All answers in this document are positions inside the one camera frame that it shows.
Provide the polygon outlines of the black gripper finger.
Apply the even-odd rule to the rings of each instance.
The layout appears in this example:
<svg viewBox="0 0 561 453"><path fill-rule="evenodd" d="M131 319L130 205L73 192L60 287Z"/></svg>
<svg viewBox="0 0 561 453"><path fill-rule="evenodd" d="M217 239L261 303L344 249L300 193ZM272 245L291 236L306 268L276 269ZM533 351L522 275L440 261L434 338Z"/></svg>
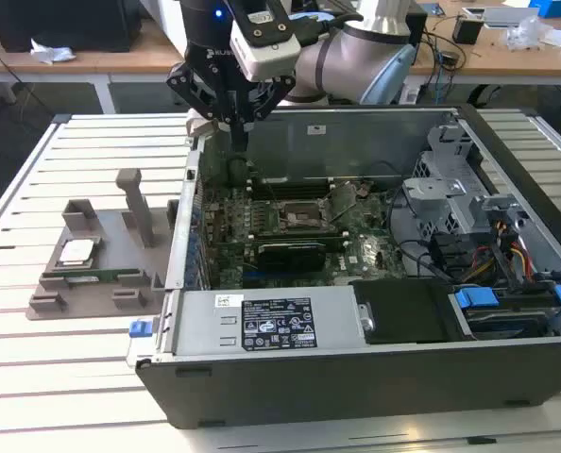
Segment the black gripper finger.
<svg viewBox="0 0 561 453"><path fill-rule="evenodd" d="M215 120L229 133L230 149L241 150L241 124L231 93L217 63L195 69L189 63L174 66L167 85L206 120Z"/></svg>
<svg viewBox="0 0 561 453"><path fill-rule="evenodd" d="M241 150L247 150L248 135L293 90L293 75L276 76L263 82L247 82L241 90Z"/></svg>

